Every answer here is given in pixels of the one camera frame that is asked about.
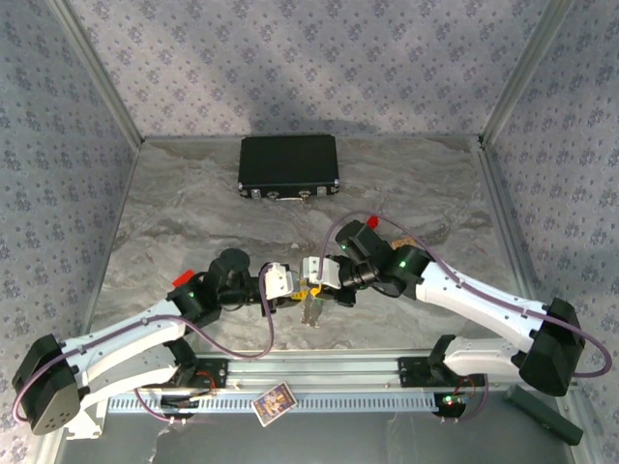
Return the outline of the metal keyring plate with rings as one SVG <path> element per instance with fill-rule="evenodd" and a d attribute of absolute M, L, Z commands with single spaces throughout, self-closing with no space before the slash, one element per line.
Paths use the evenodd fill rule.
<path fill-rule="evenodd" d="M 301 322 L 311 328 L 319 327 L 319 318 L 323 311 L 323 301 L 308 293 L 303 301 Z"/>

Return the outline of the playing card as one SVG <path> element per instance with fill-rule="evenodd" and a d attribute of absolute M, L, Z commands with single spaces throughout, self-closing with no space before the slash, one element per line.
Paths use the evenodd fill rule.
<path fill-rule="evenodd" d="M 262 427 L 269 426 L 297 406 L 298 400 L 285 382 L 270 388 L 251 402 Z"/>

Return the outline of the black hard case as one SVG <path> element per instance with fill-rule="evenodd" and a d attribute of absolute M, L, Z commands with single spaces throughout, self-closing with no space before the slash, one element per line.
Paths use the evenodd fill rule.
<path fill-rule="evenodd" d="M 332 135 L 248 136 L 241 140 L 238 192 L 247 199 L 305 200 L 339 192 Z"/>

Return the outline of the black controller board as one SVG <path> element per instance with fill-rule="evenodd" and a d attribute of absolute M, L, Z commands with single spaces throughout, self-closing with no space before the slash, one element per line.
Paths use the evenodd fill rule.
<path fill-rule="evenodd" d="M 433 414 L 441 419 L 459 419 L 465 412 L 468 396 L 465 393 L 439 393 L 434 395 L 436 410 Z"/>
<path fill-rule="evenodd" d="M 210 400 L 211 394 L 202 395 L 169 395 L 165 394 L 160 400 L 162 415 L 168 420 L 188 420 L 200 410 L 204 400 Z"/>

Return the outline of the dark green bar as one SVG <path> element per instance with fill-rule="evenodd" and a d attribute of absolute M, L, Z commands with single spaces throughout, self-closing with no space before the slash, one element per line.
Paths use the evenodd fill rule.
<path fill-rule="evenodd" d="M 583 430 L 531 392 L 518 385 L 511 385 L 504 392 L 503 399 L 565 444 L 569 446 L 580 444 Z"/>

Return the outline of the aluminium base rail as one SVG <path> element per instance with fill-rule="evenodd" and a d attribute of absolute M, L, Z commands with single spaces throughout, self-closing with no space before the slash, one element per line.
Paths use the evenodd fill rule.
<path fill-rule="evenodd" d="M 446 355 L 419 350 L 282 351 L 258 360 L 233 360 L 224 354 L 196 355 L 190 348 L 160 345 L 126 360 L 96 357 L 86 367 L 80 367 L 76 362 L 70 366 L 79 387 L 105 396 L 134 388 L 159 389 L 172 394 L 205 391 L 147 388 L 147 385 L 170 380 L 182 364 L 197 358 L 228 360 L 225 387 L 214 390 L 262 392 L 285 382 L 292 390 L 299 392 L 364 391 L 402 388 L 398 359 L 403 357 L 429 358 L 432 362 L 443 363 L 459 376 L 483 374 L 486 385 L 518 382 L 520 378 L 516 370 L 508 366 L 508 356 L 512 353 L 506 345 L 492 340 L 485 350 L 466 344 L 464 349 Z"/>

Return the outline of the aluminium side rail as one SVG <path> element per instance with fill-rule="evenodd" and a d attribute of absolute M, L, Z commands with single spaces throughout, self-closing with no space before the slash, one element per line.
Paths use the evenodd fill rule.
<path fill-rule="evenodd" d="M 97 304 L 99 295 L 101 294 L 101 291 L 102 291 L 105 274 L 108 268 L 111 254 L 112 254 L 114 242 L 115 242 L 115 239 L 116 239 L 119 227 L 120 227 L 122 214 L 124 212 L 127 199 L 129 196 L 129 192 L 131 190 L 134 172 L 136 170 L 136 166 L 137 166 L 137 163 L 138 163 L 138 160 L 141 155 L 142 148 L 145 142 L 146 140 L 142 139 L 140 143 L 138 144 L 137 148 L 133 152 L 132 161 L 131 161 L 128 173 L 123 178 L 124 184 L 123 184 L 123 189 L 121 190 L 121 196 L 120 196 L 118 205 L 113 210 L 113 216 L 110 222 L 110 229 L 107 234 L 107 239 L 104 242 L 102 260 L 101 260 L 100 266 L 98 267 L 95 273 L 93 287 L 88 294 L 88 299 L 86 300 L 86 306 L 84 308 L 84 312 L 82 314 L 77 314 L 75 316 L 75 321 L 77 325 L 73 329 L 70 330 L 69 335 L 84 335 L 91 329 L 96 304 Z"/>
<path fill-rule="evenodd" d="M 515 273 L 516 293 L 496 297 L 494 302 L 506 312 L 503 320 L 517 328 L 518 339 L 511 343 L 516 351 L 508 356 L 508 366 L 533 389 L 563 396 L 572 383 L 585 347 L 575 308 L 559 298 L 537 300 L 533 278 L 527 274 L 531 262 L 516 250 L 519 228 L 508 218 L 512 201 L 501 187 L 500 173 L 487 152 L 482 151 L 479 159 L 498 219 L 500 238 Z"/>

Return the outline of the white plastic bracket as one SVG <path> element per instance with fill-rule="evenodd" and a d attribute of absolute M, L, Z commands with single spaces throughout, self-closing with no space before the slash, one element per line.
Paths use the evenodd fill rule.
<path fill-rule="evenodd" d="M 101 437 L 108 400 L 99 401 L 81 410 L 72 419 L 66 428 L 66 439 L 72 440 L 95 440 Z"/>

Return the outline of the aluminium frame post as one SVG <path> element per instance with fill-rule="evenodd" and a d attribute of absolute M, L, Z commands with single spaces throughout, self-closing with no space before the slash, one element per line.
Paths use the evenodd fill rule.
<path fill-rule="evenodd" d="M 143 137 L 133 122 L 130 111 L 123 103 L 96 49 L 91 44 L 86 28 L 79 21 L 70 2 L 68 0 L 44 1 L 56 17 L 67 40 L 93 81 L 120 131 L 129 144 L 135 150 L 139 150 L 143 143 Z"/>
<path fill-rule="evenodd" d="M 485 149 L 492 145 L 508 123 L 536 69 L 557 36 L 575 0 L 547 0 L 545 9 L 533 28 L 520 57 L 517 59 L 496 105 L 492 108 L 480 133 Z"/>

